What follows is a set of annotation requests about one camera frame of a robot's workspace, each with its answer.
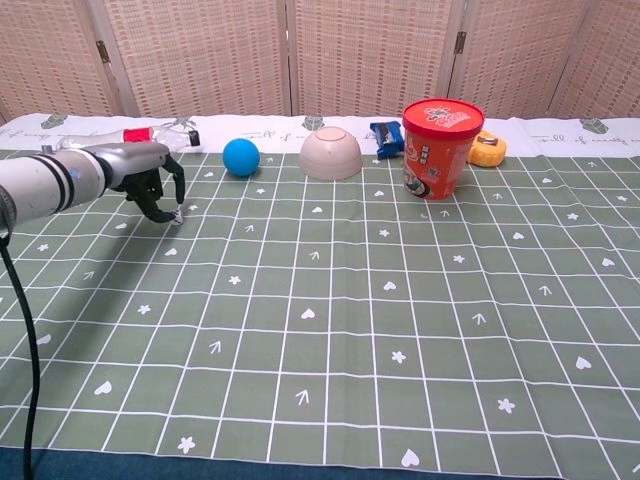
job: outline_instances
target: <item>table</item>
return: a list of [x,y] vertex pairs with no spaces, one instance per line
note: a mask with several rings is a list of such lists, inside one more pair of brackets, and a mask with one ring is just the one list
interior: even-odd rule
[[[488,121],[505,162],[425,202],[401,159],[373,154],[372,120],[193,117],[182,226],[110,192],[15,232],[42,361],[34,445],[636,478],[638,121]],[[1,156],[97,128],[46,121],[0,129]],[[296,151],[321,124],[356,134],[360,174],[303,175]],[[249,181],[217,153],[236,135],[262,152]],[[0,298],[0,446],[19,447],[29,356],[4,272]]]

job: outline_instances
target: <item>wicker panel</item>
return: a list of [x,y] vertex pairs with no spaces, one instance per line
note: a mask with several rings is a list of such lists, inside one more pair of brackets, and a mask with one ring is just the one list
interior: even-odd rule
[[0,103],[6,120],[34,112],[119,112],[82,2],[0,0],[0,12]]
[[544,116],[585,0],[483,0],[471,3],[465,52],[451,96],[487,116]]
[[[400,115],[443,95],[452,0],[290,0],[298,114]],[[447,50],[453,57],[453,44]]]
[[601,0],[558,92],[557,117],[640,116],[640,2]]
[[288,114],[283,2],[107,0],[140,114]]

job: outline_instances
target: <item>blue package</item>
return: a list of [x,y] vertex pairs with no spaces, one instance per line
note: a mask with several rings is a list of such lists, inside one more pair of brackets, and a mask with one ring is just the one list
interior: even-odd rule
[[369,128],[376,134],[378,158],[392,157],[404,151],[404,138],[399,122],[372,123]]

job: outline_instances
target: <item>clear plastic bottle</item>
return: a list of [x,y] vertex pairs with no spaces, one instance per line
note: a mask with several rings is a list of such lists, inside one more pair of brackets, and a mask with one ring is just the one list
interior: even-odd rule
[[100,135],[67,135],[56,144],[56,150],[64,148],[84,148],[104,143],[158,142],[177,152],[187,147],[200,145],[197,130],[178,132],[167,127],[153,126],[118,130]]

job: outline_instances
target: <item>red cup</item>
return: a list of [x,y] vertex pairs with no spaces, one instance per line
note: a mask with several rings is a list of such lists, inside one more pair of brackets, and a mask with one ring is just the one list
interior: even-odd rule
[[404,183],[418,197],[449,197],[482,131],[484,113],[450,98],[420,100],[402,115],[405,128]]

